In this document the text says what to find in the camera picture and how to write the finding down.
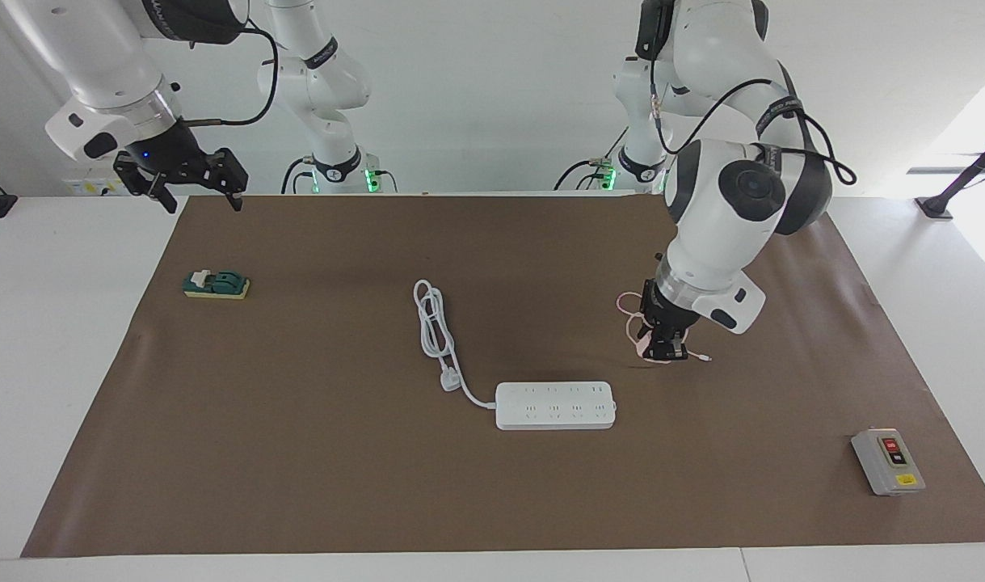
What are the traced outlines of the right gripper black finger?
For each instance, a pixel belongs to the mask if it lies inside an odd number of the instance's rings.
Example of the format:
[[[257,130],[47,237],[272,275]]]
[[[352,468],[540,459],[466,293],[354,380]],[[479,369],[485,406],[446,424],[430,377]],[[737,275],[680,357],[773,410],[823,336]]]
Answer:
[[[219,148],[214,154],[204,156],[203,185],[219,192],[235,213],[243,209],[243,194],[249,175],[230,148]]]
[[[158,202],[167,213],[177,213],[177,200],[168,191],[163,173],[141,168],[129,152],[116,154],[114,171],[130,195],[145,196]]]

